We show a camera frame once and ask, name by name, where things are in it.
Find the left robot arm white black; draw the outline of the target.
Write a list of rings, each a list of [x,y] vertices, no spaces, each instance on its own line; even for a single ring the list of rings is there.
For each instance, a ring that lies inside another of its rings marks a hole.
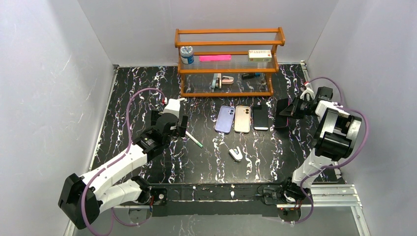
[[[153,111],[151,126],[133,139],[129,148],[81,176],[69,175],[63,184],[59,208],[77,229],[85,229],[98,216],[126,202],[146,202],[151,197],[150,184],[141,177],[118,181],[133,170],[162,155],[174,137],[184,137],[188,116]]]

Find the black phone without case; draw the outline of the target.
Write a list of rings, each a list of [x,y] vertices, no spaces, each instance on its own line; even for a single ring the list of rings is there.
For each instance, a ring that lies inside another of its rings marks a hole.
[[[252,113],[254,129],[261,131],[268,130],[268,107],[266,105],[254,105]]]

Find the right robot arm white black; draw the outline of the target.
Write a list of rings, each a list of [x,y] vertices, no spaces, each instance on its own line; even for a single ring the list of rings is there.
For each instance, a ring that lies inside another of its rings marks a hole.
[[[340,159],[351,156],[362,119],[342,110],[333,102],[333,90],[319,87],[317,93],[289,99],[281,99],[276,105],[276,117],[303,119],[316,116],[318,128],[313,137],[312,149],[305,161],[287,178],[280,191],[281,199],[296,203],[305,199],[313,181],[324,169]]]

